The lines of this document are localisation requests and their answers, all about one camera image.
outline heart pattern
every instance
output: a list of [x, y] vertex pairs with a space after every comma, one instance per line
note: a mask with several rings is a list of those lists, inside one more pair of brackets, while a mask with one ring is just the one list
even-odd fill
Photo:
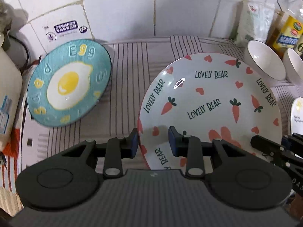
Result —
[[181, 160], [180, 160], [180, 166], [184, 167], [186, 165], [186, 163], [187, 163], [187, 158], [185, 158], [185, 157], [181, 158]]
[[191, 57], [190, 57], [190, 55], [186, 55], [186, 56], [184, 56], [184, 58], [188, 59], [188, 60], [192, 60]]
[[247, 73], [247, 74], [252, 74], [252, 73], [253, 73], [253, 71], [250, 69], [249, 66], [246, 68], [246, 73]]
[[174, 68], [172, 66], [169, 69], [166, 70], [166, 72], [168, 74], [172, 74], [173, 71], [174, 71]]
[[153, 129], [153, 131], [152, 131], [152, 135], [153, 136], [158, 136], [159, 135], [159, 129], [158, 129], [158, 127], [157, 126], [154, 126], [154, 129]]
[[209, 63], [212, 62], [212, 58], [210, 55], [205, 56], [204, 60], [208, 61]]
[[254, 132], [254, 133], [256, 133], [256, 135], [259, 134], [259, 129], [258, 129], [257, 126], [254, 127], [254, 128], [252, 128], [251, 131]]
[[276, 118], [272, 123], [273, 123], [275, 126], [279, 126], [279, 120], [278, 120], [278, 118]]
[[145, 155], [147, 153], [147, 149], [145, 148], [145, 146], [144, 145], [140, 145], [140, 148], [141, 148], [142, 155]]
[[232, 139], [230, 130], [225, 126], [221, 127], [221, 136], [215, 130], [210, 130], [209, 131], [209, 140], [212, 142], [213, 139], [216, 139], [216, 138], [223, 139], [223, 140], [225, 140], [227, 142], [230, 142], [231, 144], [233, 144], [233, 145], [235, 145], [239, 148], [242, 148], [242, 146], [239, 142]]
[[236, 86], [237, 86], [237, 88], [239, 89], [239, 88], [241, 88], [241, 87], [243, 86], [243, 83], [242, 83], [242, 82], [237, 81], [237, 82], [236, 82]]
[[196, 88], [196, 92], [198, 92], [201, 96], [204, 95], [203, 88]]

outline blue label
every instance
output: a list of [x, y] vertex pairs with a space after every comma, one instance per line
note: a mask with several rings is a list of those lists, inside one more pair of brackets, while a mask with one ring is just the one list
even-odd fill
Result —
[[56, 33], [66, 32], [70, 30], [74, 30], [78, 28], [78, 23], [75, 20], [64, 22], [62, 24], [58, 24], [54, 26]]
[[298, 42], [298, 38], [288, 37], [281, 35], [277, 41], [278, 44], [287, 44], [287, 45], [295, 45]]
[[7, 123], [9, 122], [9, 111], [12, 106], [12, 99], [4, 97], [2, 107], [0, 108], [0, 133], [5, 134]]

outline fried egg design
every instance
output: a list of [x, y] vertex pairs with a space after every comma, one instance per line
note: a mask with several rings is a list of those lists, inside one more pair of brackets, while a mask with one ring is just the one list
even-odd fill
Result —
[[51, 78], [46, 96], [56, 110], [66, 110], [81, 101], [90, 88], [92, 66], [75, 61], [61, 67]]

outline plate rim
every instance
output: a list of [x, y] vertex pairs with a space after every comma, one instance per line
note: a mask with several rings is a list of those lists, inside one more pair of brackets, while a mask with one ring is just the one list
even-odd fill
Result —
[[[77, 120], [75, 120], [75, 121], [73, 121], [73, 122], [67, 122], [67, 123], [65, 123], [65, 124], [62, 124], [62, 125], [58, 125], [58, 126], [50, 126], [50, 125], [46, 125], [46, 124], [43, 124], [43, 123], [41, 123], [40, 121], [38, 121], [38, 120], [36, 120], [35, 118], [34, 118], [34, 120], [38, 123], [38, 124], [40, 124], [40, 125], [42, 125], [42, 126], [46, 126], [46, 127], [51, 127], [51, 128], [55, 128], [55, 127], [65, 127], [65, 126], [68, 126], [68, 125], [71, 125], [71, 124], [73, 124], [73, 123], [76, 123], [77, 121], [79, 121], [80, 119], [82, 119], [83, 117], [85, 117], [98, 103], [99, 103], [99, 101], [100, 101], [100, 99], [101, 99], [101, 97], [104, 95], [104, 93], [105, 93], [105, 91], [106, 91], [106, 89], [107, 89], [107, 87], [108, 87], [108, 85], [109, 85], [109, 81], [110, 81], [110, 78], [111, 78], [111, 75], [112, 75], [112, 59], [111, 59], [111, 56], [110, 56], [110, 54], [109, 54], [109, 52], [108, 52], [108, 50], [102, 45], [102, 44], [100, 44], [100, 43], [98, 43], [96, 40], [92, 40], [92, 39], [76, 39], [76, 40], [71, 40], [71, 41], [68, 41], [68, 42], [66, 42], [66, 43], [64, 43], [64, 44], [61, 44], [60, 46], [58, 46], [58, 47], [61, 47], [61, 46], [63, 46], [63, 45], [65, 45], [65, 44], [68, 44], [68, 43], [70, 43], [70, 42], [75, 42], [75, 41], [92, 41], [92, 42], [95, 42], [95, 43], [97, 43], [97, 44], [99, 44], [99, 45], [101, 45], [104, 49], [105, 49], [105, 51], [107, 52], [107, 54], [108, 54], [108, 56], [109, 56], [109, 61], [110, 61], [110, 68], [111, 68], [111, 70], [110, 70], [110, 74], [109, 74], [109, 79], [108, 79], [108, 81], [107, 81], [107, 83], [106, 83], [106, 86], [105, 86], [105, 89], [104, 89], [104, 91], [103, 91], [103, 93], [100, 95], [100, 97], [98, 98], [98, 99], [96, 99], [96, 101], [95, 101], [95, 103], [91, 106], [91, 108], [89, 108], [86, 112], [84, 112]], [[53, 52], [55, 49], [57, 49], [58, 47], [56, 47], [56, 48], [54, 48], [52, 51], [50, 51], [49, 53], [47, 53], [46, 54], [46, 56], [48, 55], [48, 54], [50, 54], [51, 52]], [[31, 77], [30, 77], [30, 79], [29, 79], [29, 81], [28, 81], [28, 86], [27, 86], [27, 90], [26, 90], [26, 101], [27, 101], [27, 109], [28, 109], [28, 111], [29, 111], [29, 113], [31, 114], [31, 117], [34, 117], [33, 115], [32, 115], [32, 112], [31, 112], [31, 110], [30, 110], [30, 108], [29, 108], [29, 106], [28, 106], [28, 88], [29, 88], [29, 83], [30, 83], [30, 81], [31, 81], [31, 78], [33, 77], [33, 75], [34, 75], [34, 72], [32, 73], [32, 75], [31, 75]]]

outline white bowl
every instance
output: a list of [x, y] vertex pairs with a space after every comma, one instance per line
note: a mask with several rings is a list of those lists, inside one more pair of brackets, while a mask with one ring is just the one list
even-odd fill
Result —
[[292, 49], [287, 49], [283, 56], [283, 64], [290, 82], [300, 85], [303, 82], [303, 61]]
[[244, 53], [244, 62], [257, 71], [267, 81], [282, 81], [286, 78], [283, 62], [267, 45], [259, 41], [249, 41]]

